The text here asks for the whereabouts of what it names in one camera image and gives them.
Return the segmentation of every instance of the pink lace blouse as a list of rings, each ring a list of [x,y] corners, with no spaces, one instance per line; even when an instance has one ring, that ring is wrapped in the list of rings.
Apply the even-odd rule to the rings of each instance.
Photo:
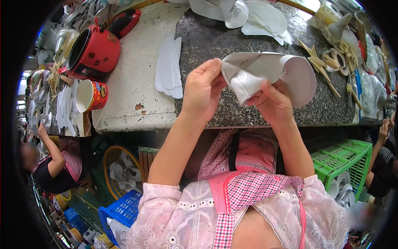
[[[144,183],[139,215],[127,234],[127,248],[212,248],[217,211],[207,180],[179,186]],[[305,248],[341,249],[348,226],[345,209],[325,191],[317,175],[304,179],[301,202],[306,213]],[[299,247],[299,200],[291,185],[253,207],[273,228],[285,248]],[[234,214],[234,227],[247,208]]]

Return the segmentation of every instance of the pink gingham sleeve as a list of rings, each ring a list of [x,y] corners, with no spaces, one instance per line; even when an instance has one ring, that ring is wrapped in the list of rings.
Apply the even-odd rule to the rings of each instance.
[[[139,214],[127,235],[127,248],[155,245],[170,222],[180,198],[179,186],[144,183]]]

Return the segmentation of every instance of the forearm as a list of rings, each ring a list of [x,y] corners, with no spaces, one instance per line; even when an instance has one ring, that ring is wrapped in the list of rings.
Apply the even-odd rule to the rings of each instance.
[[[368,174],[372,171],[373,165],[376,161],[376,157],[377,157],[378,153],[380,152],[380,149],[382,146],[383,146],[383,142],[381,142],[379,140],[377,140],[376,144],[373,146],[371,161],[369,163],[369,168],[368,168]]]
[[[62,156],[61,152],[59,151],[59,149],[55,145],[55,143],[50,139],[50,137],[45,136],[41,139],[42,139],[43,143],[46,145],[48,151],[50,152],[53,161],[56,163],[65,164],[64,157]]]
[[[152,162],[148,183],[178,185],[204,127],[181,113]]]
[[[294,118],[272,128],[281,148],[286,174],[302,178],[314,175],[314,164]]]

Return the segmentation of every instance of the green plastic crate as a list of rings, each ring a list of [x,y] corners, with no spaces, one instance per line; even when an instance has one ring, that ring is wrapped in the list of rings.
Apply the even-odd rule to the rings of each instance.
[[[372,144],[341,137],[305,141],[318,179],[329,191],[332,179],[348,170],[355,201],[361,195],[372,154]]]

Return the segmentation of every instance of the red pot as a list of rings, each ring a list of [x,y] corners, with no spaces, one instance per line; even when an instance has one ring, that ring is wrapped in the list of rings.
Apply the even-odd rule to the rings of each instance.
[[[119,39],[107,30],[100,30],[97,18],[95,22],[80,34],[70,51],[66,69],[73,78],[103,80],[119,60]]]

